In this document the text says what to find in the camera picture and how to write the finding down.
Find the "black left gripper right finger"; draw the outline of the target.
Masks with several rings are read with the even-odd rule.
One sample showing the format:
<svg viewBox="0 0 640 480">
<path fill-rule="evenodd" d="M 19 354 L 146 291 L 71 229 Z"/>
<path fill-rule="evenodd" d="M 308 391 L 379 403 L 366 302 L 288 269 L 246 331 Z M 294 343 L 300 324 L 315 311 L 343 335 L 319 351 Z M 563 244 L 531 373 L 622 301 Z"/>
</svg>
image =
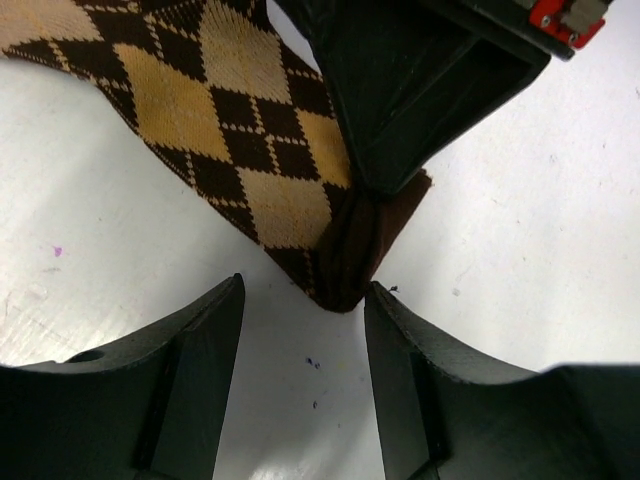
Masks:
<svg viewBox="0 0 640 480">
<path fill-rule="evenodd" d="M 379 283 L 368 361 L 389 479 L 635 479 L 639 368 L 516 367 L 449 335 Z"/>
</svg>

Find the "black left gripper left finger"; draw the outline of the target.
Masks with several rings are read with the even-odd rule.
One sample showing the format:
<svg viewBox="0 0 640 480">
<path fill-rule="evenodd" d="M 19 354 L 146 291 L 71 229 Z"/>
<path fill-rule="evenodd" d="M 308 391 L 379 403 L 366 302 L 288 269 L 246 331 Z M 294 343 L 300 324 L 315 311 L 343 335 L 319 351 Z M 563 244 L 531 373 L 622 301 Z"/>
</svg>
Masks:
<svg viewBox="0 0 640 480">
<path fill-rule="evenodd" d="M 64 362 L 1 370 L 5 479 L 209 479 L 245 303 L 234 275 Z"/>
</svg>

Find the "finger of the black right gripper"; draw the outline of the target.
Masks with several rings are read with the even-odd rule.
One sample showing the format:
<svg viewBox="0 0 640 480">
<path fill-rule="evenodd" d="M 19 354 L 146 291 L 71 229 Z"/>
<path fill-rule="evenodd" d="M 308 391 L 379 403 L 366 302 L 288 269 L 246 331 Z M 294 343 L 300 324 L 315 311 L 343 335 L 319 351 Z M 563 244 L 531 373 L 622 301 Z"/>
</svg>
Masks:
<svg viewBox="0 0 640 480">
<path fill-rule="evenodd" d="M 391 196 L 529 86 L 549 54 L 457 1 L 281 1 L 309 42 L 359 181 Z"/>
</svg>

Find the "brown tan argyle sock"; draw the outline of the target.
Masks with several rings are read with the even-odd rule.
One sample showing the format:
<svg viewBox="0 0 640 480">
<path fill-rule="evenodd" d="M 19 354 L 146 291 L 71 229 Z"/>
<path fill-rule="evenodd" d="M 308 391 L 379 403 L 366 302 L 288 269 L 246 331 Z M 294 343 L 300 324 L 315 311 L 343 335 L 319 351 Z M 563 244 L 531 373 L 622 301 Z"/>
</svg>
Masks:
<svg viewBox="0 0 640 480">
<path fill-rule="evenodd" d="M 5 1 L 1 53 L 86 80 L 320 307 L 352 310 L 430 188 L 352 178 L 322 76 L 262 1 Z"/>
</svg>

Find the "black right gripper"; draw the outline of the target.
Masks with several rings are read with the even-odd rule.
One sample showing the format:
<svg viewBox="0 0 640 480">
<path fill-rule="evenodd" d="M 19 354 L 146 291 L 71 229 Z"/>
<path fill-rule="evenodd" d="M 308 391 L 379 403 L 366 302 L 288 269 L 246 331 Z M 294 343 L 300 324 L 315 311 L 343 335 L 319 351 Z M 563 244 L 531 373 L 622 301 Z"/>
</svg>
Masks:
<svg viewBox="0 0 640 480">
<path fill-rule="evenodd" d="M 604 27 L 610 1 L 519 1 L 518 55 L 571 60 Z"/>
</svg>

